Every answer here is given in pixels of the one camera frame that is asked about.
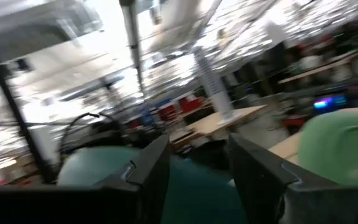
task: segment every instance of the table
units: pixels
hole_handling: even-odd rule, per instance
[[[221,115],[219,113],[213,113],[201,120],[198,120],[194,122],[193,124],[190,124],[187,126],[188,129],[194,129],[194,133],[190,136],[187,136],[175,143],[173,143],[174,148],[180,148],[186,144],[189,144],[190,141],[198,139],[200,137],[208,137],[213,135],[214,133],[221,131],[223,129],[226,129],[230,126],[233,126],[235,124],[241,123],[242,121],[249,118],[249,116],[252,116],[253,114],[259,112],[260,110],[267,107],[267,105],[262,106],[251,106],[248,108],[241,108],[236,109],[233,111],[234,118],[232,121],[224,124],[219,124],[221,121]]]
[[[339,112],[340,111],[350,111],[350,112],[358,113],[358,108],[348,108],[348,109],[339,110]],[[298,143],[301,135],[302,135],[301,132],[296,133],[290,136],[289,138],[287,138],[286,140],[271,147],[269,151],[294,164],[298,164]]]
[[[329,63],[327,65],[323,65],[321,67],[318,67],[318,68],[315,68],[315,69],[312,69],[310,71],[307,71],[307,72],[303,72],[299,75],[295,75],[293,77],[290,77],[290,78],[286,78],[286,79],[283,79],[283,80],[280,80],[278,81],[279,84],[283,84],[283,83],[287,83],[287,82],[290,82],[290,81],[293,81],[293,80],[297,80],[299,78],[303,78],[303,77],[307,77],[309,75],[314,75],[316,73],[319,73],[319,72],[322,72],[322,71],[325,71],[325,70],[328,70],[328,69],[331,69],[331,68],[334,68],[334,67],[338,67],[338,66],[341,66],[341,65],[345,65],[347,63],[350,63],[351,59],[353,59],[354,57],[358,56],[358,52],[357,53],[353,53],[353,54],[345,54],[345,55],[340,55],[338,57],[344,57],[336,62],[332,62],[332,63]]]

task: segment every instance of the column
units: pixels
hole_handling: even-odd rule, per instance
[[[195,47],[193,49],[193,54],[205,92],[207,93],[209,99],[212,100],[215,111],[221,115],[221,121],[219,123],[224,124],[231,121],[234,118],[233,107],[222,80],[218,74],[215,74],[212,71],[212,68],[205,58],[205,54],[201,47]]]

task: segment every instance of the wire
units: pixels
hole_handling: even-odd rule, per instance
[[[63,134],[63,137],[60,139],[60,144],[58,145],[58,152],[59,152],[59,167],[62,167],[63,166],[63,160],[64,160],[64,155],[63,155],[63,146],[65,144],[65,141],[66,141],[66,138],[68,136],[68,133],[69,133],[69,130],[71,129],[71,127],[78,121],[80,120],[81,118],[84,118],[86,116],[92,116],[94,118],[99,118],[100,116],[98,114],[92,114],[92,113],[85,113],[85,114],[81,114],[79,115],[78,117],[76,117],[66,128],[64,134]]]
[[[86,116],[92,116],[94,118],[100,118],[100,116],[104,116],[107,119],[110,119],[111,121],[115,121],[115,119],[113,117],[111,117],[108,114],[105,113],[99,113],[99,114],[93,114],[93,113],[85,113],[85,114],[81,114],[78,117],[76,117],[66,128],[63,137],[60,139],[60,144],[58,145],[58,152],[59,152],[59,158],[60,158],[60,162],[59,162],[59,167],[61,168],[63,166],[63,161],[64,161],[64,145],[66,143],[66,138],[68,136],[68,134],[70,133],[70,129],[72,126],[74,126],[74,124],[79,121],[81,118],[84,118]],[[124,125],[122,125],[120,122],[118,122],[119,124],[119,130],[122,134],[122,136],[125,135],[126,133],[126,127]]]

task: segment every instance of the chair backrest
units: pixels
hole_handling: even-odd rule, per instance
[[[177,112],[173,104],[159,108],[157,113],[162,121],[173,121],[177,118]]]
[[[186,96],[179,99],[179,104],[182,109],[182,113],[188,113],[201,107],[200,98],[195,98],[194,95]]]
[[[342,185],[358,185],[358,113],[317,116],[302,130],[299,165]]]

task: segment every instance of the duct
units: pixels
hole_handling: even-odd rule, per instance
[[[103,77],[104,81],[108,84],[114,84],[124,78],[123,73],[124,71],[131,69],[130,67],[123,68],[116,72],[112,72],[108,75]],[[74,100],[75,98],[84,96],[88,93],[92,93],[96,90],[101,89],[104,86],[104,83],[100,80],[93,80],[78,87],[75,87],[71,90],[64,91],[58,97],[59,101],[70,101]]]
[[[137,28],[137,14],[135,0],[120,0],[119,4],[124,15],[125,28],[128,34],[129,47],[131,48],[132,60],[137,70],[137,79],[140,91],[145,96],[146,92],[143,84],[142,67],[140,65],[140,42]]]
[[[75,0],[52,1],[0,16],[0,62],[100,30],[102,25],[95,10]]]
[[[218,6],[220,5],[221,2],[222,2],[222,0],[214,0],[211,8],[208,10],[207,14],[203,17],[201,24],[196,28],[196,30],[190,36],[190,41],[188,43],[179,47],[178,49],[171,49],[169,54],[163,53],[163,59],[159,60],[158,62],[153,61],[153,64],[150,67],[148,67],[147,69],[157,68],[167,62],[175,60],[176,58],[179,58],[181,56],[189,54],[191,48],[195,45],[197,40],[199,40],[201,38],[201,34],[202,34],[203,30],[208,25],[208,22],[213,17],[214,13],[216,12],[216,9],[218,8]]]

